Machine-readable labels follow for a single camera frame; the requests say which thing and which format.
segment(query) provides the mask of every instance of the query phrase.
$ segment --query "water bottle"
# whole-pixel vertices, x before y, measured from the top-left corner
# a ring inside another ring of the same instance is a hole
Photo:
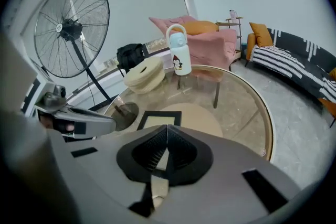
[[[233,9],[230,9],[230,17],[231,17],[231,20],[233,23],[237,23],[238,20],[237,20],[237,12],[234,11]]]
[[[169,37],[170,31],[174,27],[182,29],[183,33],[174,33]],[[189,74],[191,72],[191,61],[185,28],[179,24],[171,25],[167,29],[166,40],[167,46],[170,48],[175,73],[179,76]]]

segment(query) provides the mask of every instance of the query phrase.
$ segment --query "gray floor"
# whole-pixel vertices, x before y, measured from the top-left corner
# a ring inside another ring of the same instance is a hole
[[[232,72],[247,80],[262,95],[274,118],[274,162],[301,188],[319,180],[328,168],[336,144],[332,116],[305,94],[271,71],[245,60],[232,64]]]

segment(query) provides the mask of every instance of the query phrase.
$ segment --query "orange cushion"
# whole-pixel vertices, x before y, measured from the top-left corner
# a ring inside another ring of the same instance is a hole
[[[272,46],[273,41],[266,25],[250,23],[253,33],[256,35],[259,47]]]
[[[181,24],[185,30],[187,31],[188,35],[199,35],[199,34],[203,34],[203,33],[208,33],[208,32],[215,32],[218,31],[219,26],[209,22],[207,20],[195,20],[192,22],[187,22],[184,24]],[[173,28],[174,31],[178,31],[178,32],[183,32],[182,29],[178,28],[178,27],[174,27]]]
[[[325,106],[325,108],[336,118],[336,103],[332,103],[323,98],[319,98],[320,102]]]
[[[329,76],[331,76],[336,81],[336,67],[330,71]]]

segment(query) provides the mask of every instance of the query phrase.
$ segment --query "fan motor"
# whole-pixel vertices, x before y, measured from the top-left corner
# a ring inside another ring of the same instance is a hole
[[[59,33],[65,41],[72,39],[78,39],[82,35],[82,24],[78,23],[77,20],[65,19],[62,23],[62,30]]]

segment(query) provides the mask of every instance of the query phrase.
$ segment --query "black backpack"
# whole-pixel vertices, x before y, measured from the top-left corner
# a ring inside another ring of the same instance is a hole
[[[128,44],[118,49],[118,68],[125,69],[126,73],[145,59],[142,44]]]

